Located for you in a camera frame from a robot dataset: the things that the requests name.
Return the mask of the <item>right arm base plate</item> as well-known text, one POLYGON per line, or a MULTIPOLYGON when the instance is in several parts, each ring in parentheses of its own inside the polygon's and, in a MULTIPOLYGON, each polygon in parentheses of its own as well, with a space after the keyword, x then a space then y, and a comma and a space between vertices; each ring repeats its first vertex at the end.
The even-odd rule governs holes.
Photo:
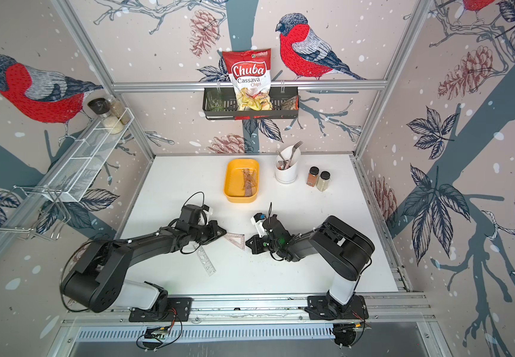
POLYGON ((311 320, 361 320, 368 319, 368 309, 361 295, 354 295, 346 304, 340 304, 336 299, 326 295, 310 295, 304 311, 311 320))

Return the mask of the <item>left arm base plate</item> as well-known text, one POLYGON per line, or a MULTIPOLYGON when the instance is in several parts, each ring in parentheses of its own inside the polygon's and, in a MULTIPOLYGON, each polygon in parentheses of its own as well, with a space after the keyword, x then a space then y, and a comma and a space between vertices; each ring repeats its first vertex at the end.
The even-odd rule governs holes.
POLYGON ((168 291, 152 285, 157 292, 156 300, 150 309, 133 307, 129 316, 131 323, 186 322, 189 319, 192 297, 169 297, 168 291))

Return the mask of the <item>yellow plastic storage box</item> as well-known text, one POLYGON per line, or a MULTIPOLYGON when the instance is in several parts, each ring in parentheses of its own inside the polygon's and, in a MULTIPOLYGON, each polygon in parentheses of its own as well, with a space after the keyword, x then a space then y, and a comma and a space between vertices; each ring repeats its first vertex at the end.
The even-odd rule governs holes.
POLYGON ((224 182, 223 193, 231 203, 246 204, 254 202, 257 199, 259 190, 259 172, 260 166, 258 161, 254 159, 234 159, 231 160, 226 168, 226 178, 224 182), (243 175, 242 169, 250 168, 256 169, 258 172, 257 178, 257 193, 251 197, 244 197, 243 191, 243 175))

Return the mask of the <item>pink straight stencil ruler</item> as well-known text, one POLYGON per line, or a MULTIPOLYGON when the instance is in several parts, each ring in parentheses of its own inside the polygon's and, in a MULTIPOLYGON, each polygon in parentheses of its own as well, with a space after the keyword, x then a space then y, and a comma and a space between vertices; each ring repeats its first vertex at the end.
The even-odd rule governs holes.
POLYGON ((254 196, 258 190, 258 171, 256 169, 244 168, 242 169, 242 175, 244 179, 244 197, 254 196))

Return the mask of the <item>pink triangle ruler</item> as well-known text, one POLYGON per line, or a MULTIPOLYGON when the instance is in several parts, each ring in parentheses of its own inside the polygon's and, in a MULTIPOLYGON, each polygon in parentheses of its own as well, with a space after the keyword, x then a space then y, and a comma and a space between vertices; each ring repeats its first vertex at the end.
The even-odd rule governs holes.
POLYGON ((241 249, 242 251, 245 250, 245 235, 244 234, 234 234, 234 233, 227 233, 223 236, 227 241, 241 249))

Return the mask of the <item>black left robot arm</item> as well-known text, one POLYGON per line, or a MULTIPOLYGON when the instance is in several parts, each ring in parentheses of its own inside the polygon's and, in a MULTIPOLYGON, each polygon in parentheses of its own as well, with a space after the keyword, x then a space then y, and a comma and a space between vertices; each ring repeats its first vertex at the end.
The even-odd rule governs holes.
POLYGON ((85 252, 59 285, 63 296, 92 312, 103 312, 123 291, 128 269, 144 260, 182 251, 189 243, 199 247, 226 235, 209 207, 183 205, 180 217, 157 231, 130 239, 89 241, 85 252))

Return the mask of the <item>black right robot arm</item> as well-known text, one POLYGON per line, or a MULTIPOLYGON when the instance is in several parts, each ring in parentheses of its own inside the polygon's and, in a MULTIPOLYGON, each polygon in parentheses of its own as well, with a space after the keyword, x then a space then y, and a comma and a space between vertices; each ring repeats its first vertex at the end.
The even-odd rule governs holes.
POLYGON ((251 218, 256 228, 246 246, 253 254, 265 251, 276 261, 297 263, 319 254, 336 272, 328 296, 337 306, 348 305, 356 295, 359 279, 372 264, 373 242, 335 216, 311 231, 291 234, 276 214, 257 213, 251 218))

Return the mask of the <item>short clear grey ruler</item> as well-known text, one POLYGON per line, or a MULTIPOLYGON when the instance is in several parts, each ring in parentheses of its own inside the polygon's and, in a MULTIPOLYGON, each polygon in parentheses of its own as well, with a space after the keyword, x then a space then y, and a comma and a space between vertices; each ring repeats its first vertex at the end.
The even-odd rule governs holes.
POLYGON ((199 258, 199 261, 202 263, 202 266, 204 267, 204 270, 207 273, 207 275, 212 276, 216 272, 216 269, 211 260, 209 259, 208 255, 206 254, 205 249, 202 247, 202 245, 199 245, 197 247, 196 254, 199 258))

